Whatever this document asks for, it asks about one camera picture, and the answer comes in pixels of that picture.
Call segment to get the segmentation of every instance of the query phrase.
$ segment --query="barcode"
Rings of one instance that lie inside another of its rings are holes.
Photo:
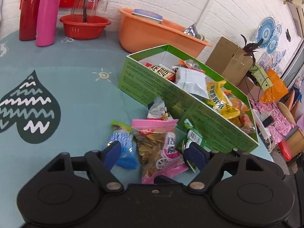
[[[192,130],[188,132],[188,138],[191,139],[193,142],[197,143],[198,145],[201,145],[202,139],[197,134],[195,134]]]

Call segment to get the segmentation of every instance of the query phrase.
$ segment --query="teal table surface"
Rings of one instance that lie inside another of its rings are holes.
[[[0,41],[1,228],[23,224],[18,191],[56,155],[69,152],[75,157],[101,149],[113,119],[130,124],[147,115],[145,106],[117,87],[128,54],[117,33],[77,41],[58,31],[55,44],[44,48],[18,37],[14,32]],[[20,109],[10,111],[13,105]],[[183,135],[178,130],[177,141]],[[272,161],[262,141],[252,153]],[[140,183],[140,167],[114,166],[112,173],[125,187]],[[187,171],[174,179],[188,184],[197,173]]]

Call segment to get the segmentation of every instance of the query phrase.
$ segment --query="red thermos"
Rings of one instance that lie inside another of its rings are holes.
[[[19,40],[36,39],[36,25],[40,0],[22,0]]]

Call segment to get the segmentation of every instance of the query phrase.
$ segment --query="green snack package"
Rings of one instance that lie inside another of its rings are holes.
[[[197,143],[200,147],[205,146],[205,138],[204,136],[193,127],[192,123],[189,119],[184,120],[185,127],[187,129],[187,135],[181,140],[181,142],[177,145],[176,150],[183,154],[184,151],[189,148],[192,142]],[[185,164],[195,172],[195,164],[193,162],[189,162],[188,160],[184,159]]]

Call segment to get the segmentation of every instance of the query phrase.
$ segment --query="pink floral cloth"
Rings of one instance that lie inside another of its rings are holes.
[[[273,117],[273,124],[268,126],[268,130],[273,136],[274,143],[277,144],[281,142],[288,132],[294,128],[286,117],[281,113],[276,103],[264,104],[259,101],[249,100],[253,109],[259,111],[260,113],[268,112]]]

